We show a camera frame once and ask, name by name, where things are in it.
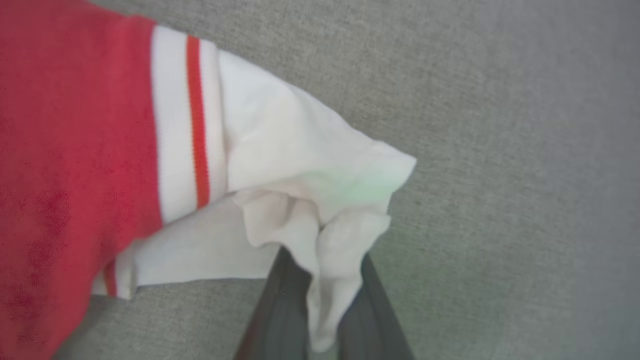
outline red fabric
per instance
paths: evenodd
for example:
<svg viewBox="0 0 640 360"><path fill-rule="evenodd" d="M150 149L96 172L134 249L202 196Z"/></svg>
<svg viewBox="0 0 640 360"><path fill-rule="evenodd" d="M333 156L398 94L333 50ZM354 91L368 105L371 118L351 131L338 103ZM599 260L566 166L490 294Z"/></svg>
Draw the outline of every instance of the red fabric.
<svg viewBox="0 0 640 360"><path fill-rule="evenodd" d="M205 144L204 107L200 82L200 39L187 38L187 74L189 78L189 102L193 129L193 160L196 170L198 209L209 203L209 169Z"/></svg>
<svg viewBox="0 0 640 360"><path fill-rule="evenodd" d="M161 227L153 24L0 1L0 359L48 359L92 279Z"/></svg>

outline white fabric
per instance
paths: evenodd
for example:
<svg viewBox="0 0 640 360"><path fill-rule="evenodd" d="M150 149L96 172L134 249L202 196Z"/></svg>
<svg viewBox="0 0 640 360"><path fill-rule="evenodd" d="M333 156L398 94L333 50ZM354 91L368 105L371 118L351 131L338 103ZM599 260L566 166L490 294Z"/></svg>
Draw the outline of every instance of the white fabric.
<svg viewBox="0 0 640 360"><path fill-rule="evenodd" d="M151 43L159 198L164 224L198 209L187 39L183 33L156 26ZM198 39L198 45L209 198L214 202L227 192L218 49L206 40Z"/></svg>
<svg viewBox="0 0 640 360"><path fill-rule="evenodd" d="M165 224L198 208L186 48L185 34L162 26L154 29L151 75L160 210Z"/></svg>
<svg viewBox="0 0 640 360"><path fill-rule="evenodd" d="M137 245L132 283L263 278L285 245L312 275L310 339L327 350L415 159L237 56L220 51L219 65L228 195Z"/></svg>
<svg viewBox="0 0 640 360"><path fill-rule="evenodd" d="M220 93L218 48L210 41L200 41L200 82L205 117L205 138L209 172L210 201L215 202L227 192L227 155Z"/></svg>
<svg viewBox="0 0 640 360"><path fill-rule="evenodd" d="M138 253L138 242L132 243L115 259L116 294L122 299L131 299L138 289L137 268L135 257ZM109 295L103 275L94 279L91 293L94 295Z"/></svg>

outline red sweater sleeve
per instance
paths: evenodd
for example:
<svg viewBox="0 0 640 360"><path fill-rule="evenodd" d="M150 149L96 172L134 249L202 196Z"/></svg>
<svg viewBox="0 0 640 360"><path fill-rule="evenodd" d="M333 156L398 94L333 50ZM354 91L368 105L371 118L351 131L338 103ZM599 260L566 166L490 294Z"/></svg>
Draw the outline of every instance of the red sweater sleeve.
<svg viewBox="0 0 640 360"><path fill-rule="evenodd" d="M213 51L82 1L0 2L0 359L51 357L105 265L224 193Z"/></svg>

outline white cuff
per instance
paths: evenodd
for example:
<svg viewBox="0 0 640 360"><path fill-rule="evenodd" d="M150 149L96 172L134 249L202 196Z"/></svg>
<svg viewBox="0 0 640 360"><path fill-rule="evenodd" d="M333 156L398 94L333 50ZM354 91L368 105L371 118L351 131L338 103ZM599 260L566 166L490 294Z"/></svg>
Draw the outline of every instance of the white cuff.
<svg viewBox="0 0 640 360"><path fill-rule="evenodd" d="M156 26L151 52L159 200L168 224L227 192L218 50Z"/></svg>

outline gray fabric surface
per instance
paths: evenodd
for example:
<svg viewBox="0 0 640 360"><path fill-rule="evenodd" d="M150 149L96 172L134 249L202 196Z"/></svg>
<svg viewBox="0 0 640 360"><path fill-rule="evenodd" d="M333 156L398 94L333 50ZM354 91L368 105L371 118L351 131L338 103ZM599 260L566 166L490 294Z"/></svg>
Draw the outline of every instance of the gray fabric surface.
<svg viewBox="0 0 640 360"><path fill-rule="evenodd" d="M419 159L372 254L417 359L640 358L640 3L99 0ZM93 299L59 359L230 359L264 283Z"/></svg>

